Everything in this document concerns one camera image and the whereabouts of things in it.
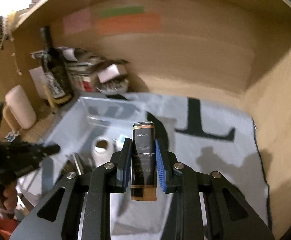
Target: black metal bracket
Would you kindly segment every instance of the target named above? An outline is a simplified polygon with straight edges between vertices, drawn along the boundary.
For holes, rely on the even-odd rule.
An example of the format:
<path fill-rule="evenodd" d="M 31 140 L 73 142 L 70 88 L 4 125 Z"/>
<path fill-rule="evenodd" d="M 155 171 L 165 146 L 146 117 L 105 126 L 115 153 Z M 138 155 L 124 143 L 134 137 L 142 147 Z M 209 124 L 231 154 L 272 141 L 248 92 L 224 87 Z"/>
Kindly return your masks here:
<path fill-rule="evenodd" d="M 204 227 L 199 192 L 204 194 L 209 240 L 273 240 L 262 219 L 241 192 L 217 171 L 202 174 L 179 163 L 174 153 L 157 144 L 161 157 L 161 186 L 174 193 L 162 239 L 203 240 Z M 130 175 L 132 141 L 93 173 L 64 176 L 13 232 L 22 239 L 110 239 L 110 193 L 123 193 Z"/>

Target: wall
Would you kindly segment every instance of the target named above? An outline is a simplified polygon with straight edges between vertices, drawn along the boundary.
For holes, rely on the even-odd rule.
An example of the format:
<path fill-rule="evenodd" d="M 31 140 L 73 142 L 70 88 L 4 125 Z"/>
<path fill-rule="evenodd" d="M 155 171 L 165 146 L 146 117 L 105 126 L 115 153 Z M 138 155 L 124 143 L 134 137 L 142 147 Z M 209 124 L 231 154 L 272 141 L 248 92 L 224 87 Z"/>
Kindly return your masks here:
<path fill-rule="evenodd" d="M 29 69 L 37 67 L 36 60 L 32 59 L 30 52 L 42 48 L 38 43 L 40 36 L 37 28 L 29 28 L 27 31 L 16 31 L 14 33 L 15 42 L 5 41 L 4 49 L 0 50 L 0 101 L 5 101 L 5 94 L 16 85 L 21 85 L 25 90 L 32 107 L 38 111 L 42 100 L 39 98 L 34 83 L 31 79 Z M 1 125 L 1 138 L 10 132 L 10 128 L 3 120 Z"/>
<path fill-rule="evenodd" d="M 121 21 L 100 17 L 105 9 L 130 6 L 143 7 L 144 15 Z M 129 60 L 135 91 L 209 99 L 248 111 L 258 127 L 276 238 L 286 231 L 291 224 L 288 17 L 256 14 L 218 0 L 110 0 L 54 19 L 50 25 L 55 46 Z M 29 54 L 43 47 L 40 27 L 33 23 L 14 33 L 22 76 L 11 57 L 12 43 L 7 41 L 0 51 L 0 100 L 20 84 L 35 110 L 42 103 L 28 72 L 37 66 Z"/>
<path fill-rule="evenodd" d="M 258 128 L 258 146 L 270 184 L 274 234 L 279 239 L 291 225 L 291 48 L 250 87 L 244 101 Z"/>

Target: wine bottle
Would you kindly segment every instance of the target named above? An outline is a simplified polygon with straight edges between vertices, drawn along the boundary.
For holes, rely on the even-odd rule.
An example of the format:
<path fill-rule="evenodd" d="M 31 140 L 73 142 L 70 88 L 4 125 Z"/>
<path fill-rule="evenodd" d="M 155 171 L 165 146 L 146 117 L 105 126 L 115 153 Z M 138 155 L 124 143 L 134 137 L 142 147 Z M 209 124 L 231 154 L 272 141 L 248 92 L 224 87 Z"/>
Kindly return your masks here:
<path fill-rule="evenodd" d="M 53 47 L 50 27 L 41 28 L 44 41 L 43 71 L 47 78 L 48 88 L 51 91 L 55 103 L 65 104 L 73 96 L 73 90 L 65 69 L 62 54 Z"/>

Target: black bottle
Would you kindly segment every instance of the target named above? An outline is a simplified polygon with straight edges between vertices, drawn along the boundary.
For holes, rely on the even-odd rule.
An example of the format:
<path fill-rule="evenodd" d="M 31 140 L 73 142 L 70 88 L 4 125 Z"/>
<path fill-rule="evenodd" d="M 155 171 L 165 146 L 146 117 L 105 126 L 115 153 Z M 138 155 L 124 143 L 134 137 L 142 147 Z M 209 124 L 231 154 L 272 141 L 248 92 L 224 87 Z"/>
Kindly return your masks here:
<path fill-rule="evenodd" d="M 62 54 L 53 47 L 50 27 L 45 26 L 40 31 L 44 41 L 43 71 L 55 103 L 62 105 L 70 101 L 73 96 L 71 83 L 62 60 Z"/>
<path fill-rule="evenodd" d="M 133 125 L 131 199 L 156 201 L 156 143 L 153 122 Z"/>

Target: pink sticker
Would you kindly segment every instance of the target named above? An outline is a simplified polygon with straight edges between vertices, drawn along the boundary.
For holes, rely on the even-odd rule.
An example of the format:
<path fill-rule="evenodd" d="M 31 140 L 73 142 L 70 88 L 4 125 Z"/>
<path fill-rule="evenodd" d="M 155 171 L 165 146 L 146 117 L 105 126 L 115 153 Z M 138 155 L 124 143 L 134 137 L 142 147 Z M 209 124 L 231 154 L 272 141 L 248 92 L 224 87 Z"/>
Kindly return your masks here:
<path fill-rule="evenodd" d="M 92 27 L 90 8 L 85 8 L 62 18 L 65 35 L 79 33 Z"/>

